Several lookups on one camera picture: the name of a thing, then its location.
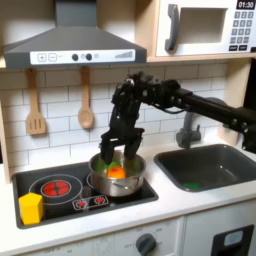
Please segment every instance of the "orange object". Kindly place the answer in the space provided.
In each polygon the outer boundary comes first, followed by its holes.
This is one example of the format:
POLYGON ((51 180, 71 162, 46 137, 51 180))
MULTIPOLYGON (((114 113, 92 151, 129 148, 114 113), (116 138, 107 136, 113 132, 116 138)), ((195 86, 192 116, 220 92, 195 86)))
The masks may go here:
POLYGON ((108 170, 108 177, 115 179, 124 179, 126 178, 126 173, 121 166, 113 166, 108 170))

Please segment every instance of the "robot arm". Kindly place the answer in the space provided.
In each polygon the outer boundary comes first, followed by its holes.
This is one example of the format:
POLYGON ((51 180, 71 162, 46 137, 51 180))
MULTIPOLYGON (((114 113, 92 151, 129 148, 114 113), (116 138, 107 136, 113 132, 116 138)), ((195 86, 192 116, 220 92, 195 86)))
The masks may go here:
POLYGON ((256 112, 214 103, 182 89, 175 80, 160 82, 143 73, 128 76, 116 87, 109 131, 101 138, 101 157, 110 164, 117 146, 125 145, 124 154, 132 159, 142 140, 144 129, 135 128, 141 103, 170 114, 191 111, 215 119, 226 127, 244 134, 243 149, 256 153, 256 112), (172 112, 172 107, 181 111, 172 112))

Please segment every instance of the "cabinet knob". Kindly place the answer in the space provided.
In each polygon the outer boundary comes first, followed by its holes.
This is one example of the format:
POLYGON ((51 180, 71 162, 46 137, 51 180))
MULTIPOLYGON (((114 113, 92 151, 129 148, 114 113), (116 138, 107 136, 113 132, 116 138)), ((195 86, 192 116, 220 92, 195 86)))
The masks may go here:
POLYGON ((156 247, 156 239, 151 234, 144 234, 137 239, 136 247, 142 256, 146 256, 156 247))

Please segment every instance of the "stovetop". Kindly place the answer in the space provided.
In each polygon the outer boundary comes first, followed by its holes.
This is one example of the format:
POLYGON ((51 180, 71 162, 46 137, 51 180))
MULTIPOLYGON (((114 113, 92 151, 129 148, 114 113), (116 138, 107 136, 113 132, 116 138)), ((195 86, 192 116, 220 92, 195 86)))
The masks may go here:
POLYGON ((97 193, 90 183, 88 163, 17 173, 13 176, 13 190, 17 226, 21 229, 158 199, 157 194, 145 179, 142 188, 130 196, 116 198, 97 193), (43 196, 44 216, 40 224, 25 226, 20 218, 18 199, 30 192, 43 196))

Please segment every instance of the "red burner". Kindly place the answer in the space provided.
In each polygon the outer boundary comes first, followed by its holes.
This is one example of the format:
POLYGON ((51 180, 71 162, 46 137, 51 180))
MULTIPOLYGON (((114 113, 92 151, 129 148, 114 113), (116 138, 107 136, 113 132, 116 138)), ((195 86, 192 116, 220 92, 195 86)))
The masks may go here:
POLYGON ((105 199, 103 197, 97 197, 97 198, 95 198, 94 202, 96 204, 103 204, 103 203, 105 203, 105 199))
POLYGON ((70 184, 66 181, 56 180, 46 183, 42 187, 42 192, 48 197, 64 196, 70 191, 70 184))

